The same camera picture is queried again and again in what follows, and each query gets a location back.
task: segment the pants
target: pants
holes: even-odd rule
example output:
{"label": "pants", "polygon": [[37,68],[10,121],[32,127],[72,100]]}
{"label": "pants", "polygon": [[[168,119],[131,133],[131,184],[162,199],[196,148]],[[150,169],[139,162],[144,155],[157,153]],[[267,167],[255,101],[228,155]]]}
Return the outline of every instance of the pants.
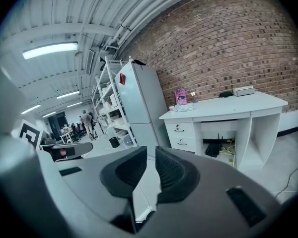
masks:
{"label": "pants", "polygon": [[87,135],[89,135],[90,133],[93,135],[93,129],[91,127],[90,122],[85,123],[85,128],[86,128]]}

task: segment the papers on desk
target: papers on desk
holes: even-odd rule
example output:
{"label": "papers on desk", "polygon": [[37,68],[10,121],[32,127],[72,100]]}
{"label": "papers on desk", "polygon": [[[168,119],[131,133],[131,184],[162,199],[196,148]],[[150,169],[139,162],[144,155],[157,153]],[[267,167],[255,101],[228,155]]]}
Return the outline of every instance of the papers on desk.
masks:
{"label": "papers on desk", "polygon": [[185,111],[192,111],[194,110],[193,103],[185,104],[185,105],[175,105],[174,111],[175,112],[185,112]]}

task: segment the pink book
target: pink book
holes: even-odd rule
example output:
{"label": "pink book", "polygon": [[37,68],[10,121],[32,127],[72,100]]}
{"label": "pink book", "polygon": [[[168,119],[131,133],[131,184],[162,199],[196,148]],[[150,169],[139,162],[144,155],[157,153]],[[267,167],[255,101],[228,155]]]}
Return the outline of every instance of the pink book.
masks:
{"label": "pink book", "polygon": [[185,94],[185,89],[175,90],[175,100],[177,105],[184,105],[187,104],[187,96]]}

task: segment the red magnet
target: red magnet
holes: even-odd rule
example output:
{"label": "red magnet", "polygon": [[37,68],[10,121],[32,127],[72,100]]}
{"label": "red magnet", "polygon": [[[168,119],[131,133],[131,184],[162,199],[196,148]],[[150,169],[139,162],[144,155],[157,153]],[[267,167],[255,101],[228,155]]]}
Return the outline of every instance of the red magnet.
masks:
{"label": "red magnet", "polygon": [[125,82],[126,82],[126,76],[121,73],[119,75],[119,83],[121,83],[122,85],[125,85]]}

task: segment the person wearing gray clothes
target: person wearing gray clothes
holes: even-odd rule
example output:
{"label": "person wearing gray clothes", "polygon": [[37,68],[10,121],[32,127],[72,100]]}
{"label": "person wearing gray clothes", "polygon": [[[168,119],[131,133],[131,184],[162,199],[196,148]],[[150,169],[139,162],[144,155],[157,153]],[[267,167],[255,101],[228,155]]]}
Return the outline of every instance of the person wearing gray clothes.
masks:
{"label": "person wearing gray clothes", "polygon": [[93,129],[91,127],[91,115],[86,114],[86,111],[83,110],[83,114],[80,117],[80,121],[82,121],[84,123],[86,131],[87,131],[87,135],[89,135],[90,133],[93,135]]}

